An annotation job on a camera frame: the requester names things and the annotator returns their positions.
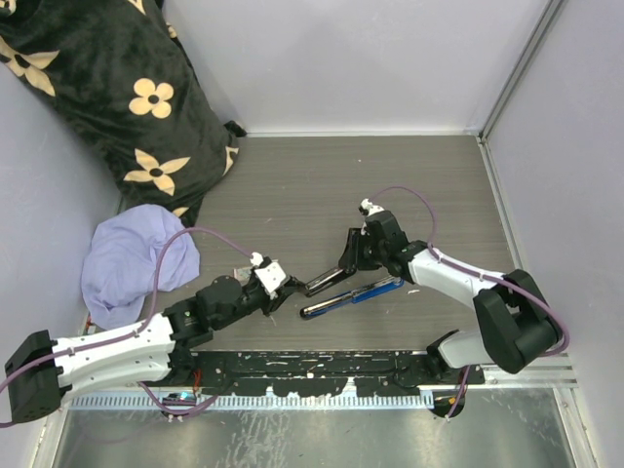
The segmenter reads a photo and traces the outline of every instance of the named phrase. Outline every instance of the floor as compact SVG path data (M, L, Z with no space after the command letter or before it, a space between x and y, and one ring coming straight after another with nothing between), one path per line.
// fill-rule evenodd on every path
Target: floor
M552 390L474 390L451 423L426 409L71 410L54 468L571 468Z
M513 269L477 142L470 136L251 137L226 179L204 202L198 225L279 259L309 281L336 265L347 229L363 219L362 199L403 184L430 200L439 215L436 245L483 268ZM412 240L426 239L431 220L408 193L383 195ZM162 307L188 297L247 261L219 241L195 236L201 277L162 294ZM424 349L454 329L476 325L474 313L438 292L411 285L303 322L299 309L386 276L360 273L313 299L291 297L274 315L251 315L215 334L205 349Z

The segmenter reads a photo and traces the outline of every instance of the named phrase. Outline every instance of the gray wood-grain table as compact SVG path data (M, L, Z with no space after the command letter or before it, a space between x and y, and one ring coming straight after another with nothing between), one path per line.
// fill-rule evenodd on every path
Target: gray wood-grain table
M513 269L482 156L469 136L246 138L238 163L207 195L198 225L279 259L287 273L307 282L336 265L347 229L363 221L362 199L395 184L422 192L433 204L436 246L445 254L487 269ZM415 197L387 193L379 203L411 240L427 238L431 219ZM194 238L201 276L160 294L161 309L248 264L208 235ZM294 295L274 320L258 311L216 332L202 349L424 349L446 332L476 325L468 308L412 285L312 321L298 316L304 305L383 276L382 270L360 273L323 295Z

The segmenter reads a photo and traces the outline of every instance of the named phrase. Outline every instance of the black mounting plate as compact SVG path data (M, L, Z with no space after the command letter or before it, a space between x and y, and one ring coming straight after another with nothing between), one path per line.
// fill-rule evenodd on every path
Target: black mounting plate
M338 395L353 382L359 397L418 395L418 385L455 385L459 370L440 378L427 369L426 354L412 351L199 351L193 352L200 386L208 395L277 396L296 392L302 398ZM181 385L193 385L191 375ZM468 383L485 382L471 369ZM167 386L167 379L158 382Z

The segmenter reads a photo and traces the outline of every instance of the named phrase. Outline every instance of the wire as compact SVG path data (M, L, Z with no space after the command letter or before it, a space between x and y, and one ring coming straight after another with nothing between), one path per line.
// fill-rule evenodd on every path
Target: wire
M455 414L457 405L459 405L459 400L461 400L463 396L466 394L466 383L468 383L469 373L470 373L470 366L466 366L464 368L464 376L462 377L461 383L459 384L459 390L457 391L457 396L455 397L455 401L453 402L452 406L448 410L447 415L445 416L446 419L450 419Z
M392 372L392 381L395 383L395 385L403 390L413 390L414 388L417 388L418 385L404 385L403 383L401 383L399 381L399 376L403 373L406 373L407 371L409 371L410 368L402 368L402 369L396 369L394 372Z
M149 312L147 313L147 317L145 318L144 322L136 329L136 331L131 331L131 332L123 334L121 336L117 336L115 338L109 338L109 339L106 339L104 341L100 341L100 342L97 342L97 343L83 344L81 346L76 346L73 349L67 348L67 349L64 349L62 351L58 351L56 353L51 353L51 354L48 354L46 356L42 356L41 358L35 359L34 361L31 361L30 363L26 364L25 366L22 366L21 368L19 368L15 372L13 372L11 375L9 375L6 379L4 379L2 381L2 383L0 383L0 394L2 394L2 392L4 392L7 389L7 387L11 384L11 382L13 382L15 379L17 379L20 375L23 375L25 372L28 372L31 369L36 368L37 366L39 366L39 365L41 365L43 363L47 363L48 361L52 361L52 360L54 360L56 358L61 358L63 356L69 356L69 355L72 355L72 354L75 354L75 353L80 353L80 352L83 352L83 351L89 351L89 350L92 350L92 349L101 348L103 346L108 346L110 344L120 343L122 341L125 341L126 339L134 338L137 333L141 333L144 330L146 330L147 327L149 327L149 323L151 322L152 318L154 317L154 315L156 315L156 299L157 299L157 296L158 296L158 283L159 283L159 280L160 280L160 270L161 270L161 267L163 265L163 260L165 258L165 253L167 252L167 250L169 249L171 244L178 237L180 237L180 236L182 236L184 234L190 234L191 232L203 232L203 233L206 233L206 234L211 234L212 236L217 237L218 240L224 242L225 244L230 246L232 249L238 251L242 255L244 255L244 256L246 256L248 258L252 258L252 256L253 256L253 253L251 251L248 251L247 249L245 249L245 248L239 246L238 244L236 244L235 242L230 241L223 234L220 234L219 232L214 231L214 230L212 230L212 229L210 229L208 227L199 227L199 226L187 227L185 229L182 229L181 231L178 231L176 234L174 234L169 239L169 241L167 241L167 243L165 243L165 245L163 246L163 249L161 250L160 254L158 255L158 258L156 260L156 269L155 269L155 272L154 272L154 284L153 284L151 303L150 303L150 306L149 306ZM161 410L165 410L165 411L167 411L167 412L169 412L171 414L176 414L174 409L168 409L167 407L162 405L160 403L160 401L154 396L154 394L151 391L149 391L149 389L147 389L145 384L143 384L142 382L139 382L138 384L141 387L143 387L143 389L146 389L148 396L154 401L156 406L161 408ZM197 407L195 407L195 409L199 408L199 407L202 407L202 410L204 410L205 408L209 407L212 404L213 401L214 400L212 400L212 398L210 398L206 402L204 402L203 404L198 405ZM189 413L190 413L190 411L183 411L179 415L186 415L186 414L189 414ZM15 425L14 422L0 422L0 429L6 429L8 427L13 427L14 425Z
M431 216L431 221L432 221L432 227L431 227L431 233L429 234L429 237L427 238L427 249L434 258L436 258L438 261L440 261L444 265L450 266L451 268L461 271L462 273L465 273L467 275L473 276L475 278L480 278L480 279L483 278L484 280L492 281L496 283L497 285L500 285L504 288L507 288L513 291L514 293L518 293L519 295L525 297L526 299L536 304L559 327L563 335L562 340L559 343L557 343L553 348L547 350L543 354L543 356L555 356L559 353L563 353L564 351L566 351L567 347L569 346L569 330L567 329L567 326L564 324L564 322L558 317L557 313L553 309L551 309L550 306L546 302L541 300L539 297L536 297L535 295L531 294L530 292L525 291L524 289L514 285L513 283L510 283L509 281L503 280L501 278L497 278L495 276L485 275L480 271L467 268L464 265L455 263L454 261L449 260L448 258L445 258L441 256L438 252L436 252L436 250L433 247L433 240L435 239L436 234L438 234L438 215L436 214L435 209L429 203L429 201L425 198L424 195L422 195L420 192L412 190L411 188L405 187L403 185L392 185L390 187L384 188L383 190L379 190L377 193L372 195L370 197L370 201L373 202L381 194L388 192L390 190L405 190L406 192L409 192L412 195L415 195L418 199L420 199L420 201L424 204L424 206L429 211L429 215ZM466 391L466 382L468 381L468 373L470 371L470 367L467 366L464 369L465 369L464 376L459 385L459 390L457 392L457 397L455 398L455 403L453 403L452 407L450 407L450 411L447 414L447 418L450 418L454 414L455 409L457 408L457 405L459 404L460 398L463 396L463 394Z
M163 405L162 403L160 403L160 400L158 399L158 397L154 395L154 393L149 389L147 385L145 385L143 382L139 382L138 385L143 390L145 390L145 393L147 393L147 396L149 396L149 398L152 399L152 401L158 408L160 408L162 411L165 411L167 414L172 414L174 416L191 416L191 417L196 416L200 412L204 411L207 407L212 405L218 398L218 395L212 395L204 403L200 403L199 405L197 405L196 407L193 407L192 409L170 409L166 407L165 405Z
M197 398L197 392L199 391L199 386L202 383L202 370L194 370L193 375L195 376L195 381L193 382L193 395Z

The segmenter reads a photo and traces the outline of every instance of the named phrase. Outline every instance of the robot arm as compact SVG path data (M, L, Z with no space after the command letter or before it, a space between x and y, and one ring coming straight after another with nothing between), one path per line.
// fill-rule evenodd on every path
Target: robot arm
M29 336L5 367L7 376L35 359L58 351L94 345L51 359L22 373L9 384L14 423L46 416L79 395L137 381L176 385L196 369L191 348L213 339L219 331L262 310L275 311L303 284L287 275L278 262L255 253L248 283L229 276L216 278L194 297L180 301L154 315L147 328L143 322L89 336L51 340L48 331ZM97 343L119 338L115 345Z
M436 375L449 368L490 362L517 373L562 338L561 329L544 310L493 281L504 280L544 300L525 271L503 275L476 268L430 249L423 241L410 242L392 213L368 200L360 211L366 217L364 226L349 229L338 266L310 282L308 296L358 270L384 267L394 277L432 288L470 307L477 314L477 330L451 331L427 347L430 369Z

